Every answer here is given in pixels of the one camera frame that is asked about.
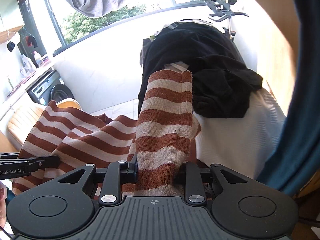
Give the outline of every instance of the person's finger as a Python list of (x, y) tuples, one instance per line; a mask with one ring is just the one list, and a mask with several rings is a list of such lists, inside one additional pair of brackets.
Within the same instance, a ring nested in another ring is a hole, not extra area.
[(0, 225), (2, 228), (4, 228), (6, 221), (5, 199), (7, 194), (7, 187), (0, 181)]

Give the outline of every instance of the black clothing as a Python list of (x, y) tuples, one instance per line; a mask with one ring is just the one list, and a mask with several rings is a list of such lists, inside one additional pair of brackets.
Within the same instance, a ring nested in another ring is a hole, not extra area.
[(173, 30), (164, 28), (146, 51), (139, 113), (150, 75), (178, 61), (189, 65), (193, 108), (204, 117), (241, 118), (249, 107), (250, 93), (262, 88), (262, 77), (245, 66), (223, 33), (208, 25), (185, 22)]
[(37, 41), (36, 41), (36, 38), (34, 36), (27, 36), (26, 37), (26, 43), (27, 43), (27, 46), (28, 47), (38, 47), (38, 44), (37, 44)]
[(15, 44), (14, 44), (12, 41), (9, 41), (9, 42), (7, 43), (7, 48), (8, 48), (8, 50), (9, 50), (10, 52), (13, 51), (14, 46), (15, 46)]

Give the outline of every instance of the window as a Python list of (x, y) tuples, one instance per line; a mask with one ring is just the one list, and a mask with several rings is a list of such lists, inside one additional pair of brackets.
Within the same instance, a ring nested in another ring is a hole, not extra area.
[[(74, 42), (119, 20), (159, 9), (203, 3), (204, 0), (136, 0), (127, 6), (110, 12), (104, 17), (89, 18), (73, 9), (65, 0), (18, 0), (25, 22), (22, 35), (33, 35), (36, 48), (42, 56), (56, 55), (72, 46)], [(33, 59), (34, 48), (23, 41), (19, 44), (22, 53)]]

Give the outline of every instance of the crosshair mark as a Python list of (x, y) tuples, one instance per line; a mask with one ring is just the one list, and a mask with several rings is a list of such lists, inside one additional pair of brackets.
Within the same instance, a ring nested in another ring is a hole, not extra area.
[(153, 200), (151, 200), (149, 202), (151, 202), (151, 204), (153, 204), (153, 205), (156, 205), (156, 204), (160, 203), (160, 201), (158, 201), (156, 199), (153, 199)]

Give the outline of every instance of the shelf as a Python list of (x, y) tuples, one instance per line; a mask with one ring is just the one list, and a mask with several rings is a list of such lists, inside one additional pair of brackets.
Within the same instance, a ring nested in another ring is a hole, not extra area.
[[(24, 26), (24, 24), (17, 26), (17, 27), (14, 27), (14, 28), (11, 28), (11, 29), (9, 29), (9, 32), (17, 32), (23, 26)], [(9, 33), (9, 40), (14, 36), (14, 34), (15, 33)], [(5, 30), (5, 31), (0, 32), (0, 44), (7, 42), (7, 39), (8, 39), (8, 31)]]

